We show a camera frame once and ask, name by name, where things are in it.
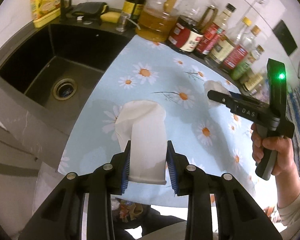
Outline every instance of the sink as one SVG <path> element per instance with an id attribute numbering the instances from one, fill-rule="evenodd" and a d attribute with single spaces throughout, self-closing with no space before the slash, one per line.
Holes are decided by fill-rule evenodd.
<path id="1" fill-rule="evenodd" d="M 129 41 L 98 29 L 50 24 L 14 51 L 0 77 L 63 120 L 69 133 L 95 85 Z"/>

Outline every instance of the yellow sponge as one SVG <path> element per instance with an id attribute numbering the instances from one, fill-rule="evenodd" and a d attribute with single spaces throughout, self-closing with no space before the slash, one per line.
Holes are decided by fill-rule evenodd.
<path id="1" fill-rule="evenodd" d="M 107 13 L 101 15 L 101 16 L 100 16 L 100 19 L 101 19 L 103 22 L 117 23 L 119 17 L 120 17 L 120 13 L 116 13 L 116 12 L 107 12 Z"/>

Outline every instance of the drain strainer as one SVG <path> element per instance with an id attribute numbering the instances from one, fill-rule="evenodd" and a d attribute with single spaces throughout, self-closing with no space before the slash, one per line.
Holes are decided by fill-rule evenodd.
<path id="1" fill-rule="evenodd" d="M 78 85 L 71 78 L 59 80 L 53 88 L 52 94 L 56 100 L 63 101 L 72 97 L 77 91 Z"/>

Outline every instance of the yellow detergent bottle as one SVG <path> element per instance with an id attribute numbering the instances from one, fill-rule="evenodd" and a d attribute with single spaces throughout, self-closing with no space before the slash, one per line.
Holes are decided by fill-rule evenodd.
<path id="1" fill-rule="evenodd" d="M 31 0 L 33 23 L 40 28 L 60 15 L 60 0 Z"/>

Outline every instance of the green light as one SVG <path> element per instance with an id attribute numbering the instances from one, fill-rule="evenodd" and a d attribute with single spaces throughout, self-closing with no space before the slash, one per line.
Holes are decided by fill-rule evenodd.
<path id="1" fill-rule="evenodd" d="M 280 75 L 279 75 L 279 79 L 284 79 L 286 76 L 285 76 L 285 74 L 283 74 L 283 73 L 281 73 Z"/>

